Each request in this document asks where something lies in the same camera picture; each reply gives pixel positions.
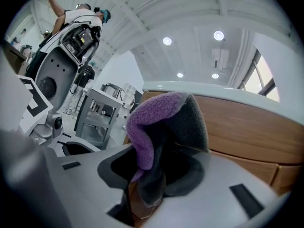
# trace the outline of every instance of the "recessed light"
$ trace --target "recessed light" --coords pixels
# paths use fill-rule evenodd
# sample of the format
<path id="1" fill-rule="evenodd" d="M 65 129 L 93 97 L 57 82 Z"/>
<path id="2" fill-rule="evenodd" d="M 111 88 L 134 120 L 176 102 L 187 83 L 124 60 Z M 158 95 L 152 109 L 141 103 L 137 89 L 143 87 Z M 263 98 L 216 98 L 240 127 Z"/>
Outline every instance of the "recessed light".
<path id="1" fill-rule="evenodd" d="M 165 37 L 162 41 L 166 46 L 169 46 L 172 43 L 172 40 L 170 37 Z"/>
<path id="2" fill-rule="evenodd" d="M 217 78 L 219 78 L 219 75 L 218 74 L 213 74 L 212 77 L 217 79 Z"/>
<path id="3" fill-rule="evenodd" d="M 214 39 L 215 40 L 222 40 L 222 39 L 224 39 L 224 33 L 222 32 L 222 31 L 215 31 L 214 32 Z"/>

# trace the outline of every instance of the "window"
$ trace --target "window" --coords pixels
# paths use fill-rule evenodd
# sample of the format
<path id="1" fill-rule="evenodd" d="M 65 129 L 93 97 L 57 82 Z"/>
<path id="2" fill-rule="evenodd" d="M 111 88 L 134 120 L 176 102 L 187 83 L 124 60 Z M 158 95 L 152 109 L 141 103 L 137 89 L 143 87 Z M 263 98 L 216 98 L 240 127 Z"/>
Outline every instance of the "window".
<path id="1" fill-rule="evenodd" d="M 266 96 L 274 101 L 280 100 L 272 73 L 258 50 L 247 74 L 238 88 Z"/>

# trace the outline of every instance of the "air vent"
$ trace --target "air vent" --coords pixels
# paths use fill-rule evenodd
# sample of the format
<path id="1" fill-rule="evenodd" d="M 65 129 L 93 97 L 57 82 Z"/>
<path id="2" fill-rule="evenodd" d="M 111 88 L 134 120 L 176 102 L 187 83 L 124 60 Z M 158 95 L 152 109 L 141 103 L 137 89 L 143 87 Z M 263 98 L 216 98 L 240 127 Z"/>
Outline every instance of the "air vent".
<path id="1" fill-rule="evenodd" d="M 222 70 L 223 68 L 227 67 L 229 58 L 229 51 L 220 49 L 220 48 L 213 48 L 212 49 L 212 65 L 214 68 Z"/>

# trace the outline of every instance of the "wooden cabinet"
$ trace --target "wooden cabinet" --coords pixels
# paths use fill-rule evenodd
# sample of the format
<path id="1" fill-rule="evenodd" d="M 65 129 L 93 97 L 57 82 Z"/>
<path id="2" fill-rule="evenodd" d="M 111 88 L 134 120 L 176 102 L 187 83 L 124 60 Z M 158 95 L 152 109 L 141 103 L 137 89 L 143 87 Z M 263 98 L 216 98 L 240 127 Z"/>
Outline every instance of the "wooden cabinet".
<path id="1" fill-rule="evenodd" d="M 144 92 L 141 102 L 164 94 Z M 282 194 L 304 163 L 304 126 L 246 104 L 195 96 L 206 122 L 209 149 L 234 161 Z"/>

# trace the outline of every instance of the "purple fabric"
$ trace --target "purple fabric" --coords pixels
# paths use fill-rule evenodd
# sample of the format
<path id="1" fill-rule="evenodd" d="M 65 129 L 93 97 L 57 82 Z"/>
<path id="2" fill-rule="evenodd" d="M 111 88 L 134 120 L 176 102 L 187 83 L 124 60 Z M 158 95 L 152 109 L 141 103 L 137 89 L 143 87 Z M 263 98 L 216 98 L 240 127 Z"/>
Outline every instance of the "purple fabric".
<path id="1" fill-rule="evenodd" d="M 187 95 L 179 92 L 158 95 L 142 103 L 130 115 L 127 132 L 136 149 L 139 168 L 133 181 L 139 179 L 145 170 L 151 169 L 154 160 L 153 144 L 143 127 L 174 116 L 184 104 Z"/>

